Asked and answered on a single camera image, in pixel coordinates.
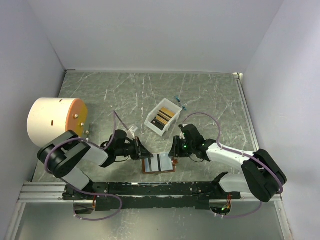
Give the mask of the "brown leather card holder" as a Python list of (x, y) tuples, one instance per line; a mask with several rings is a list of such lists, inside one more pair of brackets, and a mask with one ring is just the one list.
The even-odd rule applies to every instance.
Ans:
[(162, 174), (172, 173), (176, 171), (178, 160), (169, 156), (168, 152), (154, 153), (153, 157), (142, 160), (142, 173), (147, 174)]

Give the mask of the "white striped credit card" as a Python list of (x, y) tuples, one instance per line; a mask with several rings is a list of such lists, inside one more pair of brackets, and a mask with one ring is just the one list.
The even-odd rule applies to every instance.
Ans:
[(148, 159), (148, 167), (149, 172), (161, 172), (162, 171), (162, 164), (161, 164), (161, 155), (154, 154), (153, 158)]

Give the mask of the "white card tray box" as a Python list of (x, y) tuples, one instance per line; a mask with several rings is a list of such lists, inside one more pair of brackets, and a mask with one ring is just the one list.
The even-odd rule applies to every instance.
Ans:
[(162, 137), (178, 121), (182, 110), (180, 106), (164, 98), (147, 115), (144, 125)]

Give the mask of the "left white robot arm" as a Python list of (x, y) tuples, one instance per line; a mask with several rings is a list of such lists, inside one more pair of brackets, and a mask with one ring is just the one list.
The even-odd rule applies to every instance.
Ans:
[(94, 182), (77, 167), (79, 162), (86, 160), (106, 168), (115, 163), (117, 157), (130, 157), (136, 161), (150, 159), (153, 154), (142, 145), (138, 137), (130, 139), (125, 131), (119, 129), (100, 146), (68, 130), (43, 146), (37, 153), (45, 171), (69, 184), (83, 200), (91, 196), (115, 196), (107, 191), (100, 193), (95, 190)]

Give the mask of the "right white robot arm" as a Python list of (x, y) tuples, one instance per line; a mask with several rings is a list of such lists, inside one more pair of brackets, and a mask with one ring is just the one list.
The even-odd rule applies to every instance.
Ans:
[(181, 134), (173, 138), (169, 156), (217, 162), (239, 171), (239, 174), (221, 173), (213, 180), (212, 193), (223, 199), (231, 192), (251, 193), (263, 203), (281, 194), (287, 177), (271, 155), (264, 149), (255, 152), (227, 147), (214, 139), (204, 139), (193, 124), (179, 126)]

